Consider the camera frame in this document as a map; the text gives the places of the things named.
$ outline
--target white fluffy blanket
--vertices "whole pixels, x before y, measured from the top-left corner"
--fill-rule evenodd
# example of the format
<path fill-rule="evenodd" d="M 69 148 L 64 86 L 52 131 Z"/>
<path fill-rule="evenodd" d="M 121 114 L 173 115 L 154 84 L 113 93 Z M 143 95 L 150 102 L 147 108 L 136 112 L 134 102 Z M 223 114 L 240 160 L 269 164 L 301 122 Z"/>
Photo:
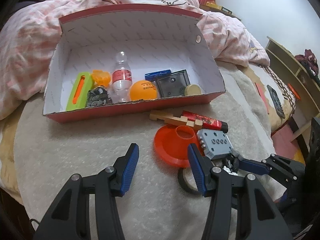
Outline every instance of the white fluffy blanket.
<path fill-rule="evenodd" d="M 262 160 L 275 153 L 265 106 L 250 79 L 235 65 L 217 62 L 227 92 L 207 105 L 169 109 L 188 110 L 226 121 L 228 136 L 245 158 Z M 162 122 L 149 113 L 58 124 L 42 116 L 43 100 L 32 98 L 18 124 L 14 159 L 19 190 L 30 218 L 41 220 L 67 179 L 74 173 L 97 174 L 124 155 L 130 143 L 139 145 L 140 158 L 130 190 L 117 198 L 126 239 L 201 239 L 210 198 L 184 192 L 177 168 L 163 163 L 153 151 L 153 138 Z M 278 198 L 283 187 L 260 178 L 268 193 Z M 97 239 L 94 198 L 90 202 L 92 239 Z M 230 239 L 235 236 L 232 211 Z"/>

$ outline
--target pink blanket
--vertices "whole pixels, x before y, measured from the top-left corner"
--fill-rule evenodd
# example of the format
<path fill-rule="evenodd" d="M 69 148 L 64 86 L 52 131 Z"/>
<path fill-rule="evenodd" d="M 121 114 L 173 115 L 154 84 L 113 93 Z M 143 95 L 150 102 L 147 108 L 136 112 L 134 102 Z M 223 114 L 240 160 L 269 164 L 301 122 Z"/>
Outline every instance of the pink blanket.
<path fill-rule="evenodd" d="M 248 66 L 269 65 L 263 47 L 236 18 L 199 9 L 198 0 L 53 0 L 15 13 L 0 32 L 0 120 L 21 100 L 44 91 L 48 66 L 60 39 L 59 18 L 70 13 L 118 3 L 177 6 L 203 14 L 198 27 L 213 58 Z"/>

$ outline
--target wall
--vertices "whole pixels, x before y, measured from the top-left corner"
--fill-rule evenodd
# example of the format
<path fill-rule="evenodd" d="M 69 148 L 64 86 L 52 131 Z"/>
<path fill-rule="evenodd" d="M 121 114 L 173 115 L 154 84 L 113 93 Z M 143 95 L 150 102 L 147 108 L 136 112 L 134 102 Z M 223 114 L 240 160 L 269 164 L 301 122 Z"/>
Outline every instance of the wall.
<path fill-rule="evenodd" d="M 292 54 L 311 49 L 320 60 L 320 18 L 308 0 L 216 0 L 242 19 L 248 31 L 266 47 L 267 36 Z"/>

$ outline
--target red bottle label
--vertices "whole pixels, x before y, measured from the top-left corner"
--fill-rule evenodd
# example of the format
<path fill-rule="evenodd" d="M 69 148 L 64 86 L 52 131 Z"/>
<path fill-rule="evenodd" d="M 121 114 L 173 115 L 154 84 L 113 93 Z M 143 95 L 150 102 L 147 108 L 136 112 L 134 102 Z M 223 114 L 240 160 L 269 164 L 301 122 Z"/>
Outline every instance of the red bottle label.
<path fill-rule="evenodd" d="M 119 80 L 130 80 L 132 81 L 131 72 L 127 69 L 119 69 L 114 71 L 112 74 L 112 83 Z"/>

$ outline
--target red lipstick tube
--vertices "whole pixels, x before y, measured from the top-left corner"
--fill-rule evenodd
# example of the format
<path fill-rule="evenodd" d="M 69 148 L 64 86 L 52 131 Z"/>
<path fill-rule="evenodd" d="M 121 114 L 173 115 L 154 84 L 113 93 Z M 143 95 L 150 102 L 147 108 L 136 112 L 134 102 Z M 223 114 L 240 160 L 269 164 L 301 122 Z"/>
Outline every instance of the red lipstick tube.
<path fill-rule="evenodd" d="M 200 114 L 194 114 L 188 111 L 183 111 L 182 116 L 187 117 L 189 121 L 193 121 L 193 122 L 196 119 L 201 120 L 203 122 L 202 127 L 204 129 L 218 130 L 218 131 L 223 131 L 224 133 L 228 132 L 228 124 L 226 122 L 219 121 L 217 119 L 206 117 Z"/>

